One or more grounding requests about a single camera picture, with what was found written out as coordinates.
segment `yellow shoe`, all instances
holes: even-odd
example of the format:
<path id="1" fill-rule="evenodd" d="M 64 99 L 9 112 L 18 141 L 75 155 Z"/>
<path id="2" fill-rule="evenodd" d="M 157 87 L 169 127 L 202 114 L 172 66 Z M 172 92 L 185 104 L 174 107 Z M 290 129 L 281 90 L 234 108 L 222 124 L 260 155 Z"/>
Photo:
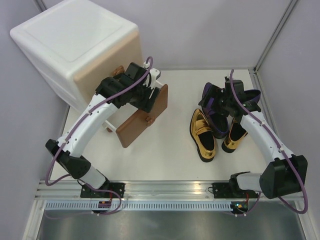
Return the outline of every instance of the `yellow shoe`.
<path id="1" fill-rule="evenodd" d="M 222 143 L 223 151 L 229 154 L 233 153 L 247 134 L 248 132 L 233 119 L 229 135 Z"/>
<path id="2" fill-rule="evenodd" d="M 216 155 L 214 132 L 200 109 L 193 113 L 190 134 L 197 146 L 200 159 L 205 163 L 211 162 Z"/>

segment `white wall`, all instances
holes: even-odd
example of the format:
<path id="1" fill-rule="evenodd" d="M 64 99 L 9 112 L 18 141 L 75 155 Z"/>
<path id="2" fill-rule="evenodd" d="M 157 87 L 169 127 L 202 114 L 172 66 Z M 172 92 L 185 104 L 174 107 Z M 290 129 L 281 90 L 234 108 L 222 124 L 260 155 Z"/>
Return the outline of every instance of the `white wall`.
<path id="1" fill-rule="evenodd" d="M 309 214 L 320 228 L 320 1 L 301 0 L 259 73 L 284 143 L 308 160 Z"/>
<path id="2" fill-rule="evenodd" d="M 0 1 L 0 239 L 19 240 L 67 105 L 11 39 L 10 30 L 40 12 L 32 0 Z"/>
<path id="3" fill-rule="evenodd" d="M 43 0 L 47 7 L 61 0 Z M 253 67 L 290 0 L 92 0 L 139 26 L 158 68 Z"/>

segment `gray floor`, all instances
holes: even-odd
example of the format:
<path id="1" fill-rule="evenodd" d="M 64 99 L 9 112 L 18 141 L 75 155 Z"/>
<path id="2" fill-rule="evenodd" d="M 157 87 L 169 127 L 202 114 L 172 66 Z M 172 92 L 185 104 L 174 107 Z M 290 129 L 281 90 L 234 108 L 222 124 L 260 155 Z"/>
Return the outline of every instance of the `gray floor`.
<path id="1" fill-rule="evenodd" d="M 48 211 L 63 216 L 62 211 Z M 247 217 L 201 211 L 122 211 L 110 216 L 44 217 L 39 240 L 304 240 L 299 218 L 260 202 Z"/>

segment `pair of shoes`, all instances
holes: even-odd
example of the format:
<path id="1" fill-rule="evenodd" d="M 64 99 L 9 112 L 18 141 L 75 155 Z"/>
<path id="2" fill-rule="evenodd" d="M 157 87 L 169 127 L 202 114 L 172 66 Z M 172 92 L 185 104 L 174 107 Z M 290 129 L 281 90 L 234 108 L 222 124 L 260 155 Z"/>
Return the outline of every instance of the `pair of shoes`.
<path id="1" fill-rule="evenodd" d="M 204 98 L 211 86 L 212 84 L 209 82 L 204 86 L 202 98 Z M 259 90 L 252 89 L 244 92 L 247 95 L 247 99 L 244 102 L 254 101 L 258 103 L 260 100 L 261 92 Z M 222 139 L 226 137 L 222 143 L 222 149 L 227 153 L 232 153 L 248 134 L 235 119 L 232 121 L 229 132 L 227 117 L 211 109 L 213 101 L 214 98 L 211 97 L 207 106 L 202 107 L 203 113 L 200 109 L 196 109 L 190 122 L 191 137 L 197 146 L 200 159 L 205 163 L 211 162 L 216 155 L 215 138 Z"/>

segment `white table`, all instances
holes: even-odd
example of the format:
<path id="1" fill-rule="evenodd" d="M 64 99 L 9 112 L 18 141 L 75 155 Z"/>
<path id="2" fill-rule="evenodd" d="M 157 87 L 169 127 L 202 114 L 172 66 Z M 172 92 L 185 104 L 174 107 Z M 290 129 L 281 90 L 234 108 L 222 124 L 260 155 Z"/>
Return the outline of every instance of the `white table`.
<path id="1" fill-rule="evenodd" d="M 262 173 L 266 162 L 252 138 L 245 137 L 234 153 L 222 150 L 217 139 L 217 153 L 212 162 L 200 160 L 189 133 L 190 120 L 201 100 L 204 85 L 211 82 L 224 87 L 230 70 L 162 71 L 160 82 L 168 84 L 168 108 L 128 148 L 122 148 L 115 133 L 101 127 L 86 146 L 83 156 L 112 181 L 216 181 L 231 174 L 251 171 Z M 248 70 L 235 70 L 233 77 L 253 85 Z M 135 109 L 127 104 L 110 121 L 122 123 Z M 66 132 L 79 117 L 70 109 Z M 55 164 L 51 179 L 66 174 Z"/>

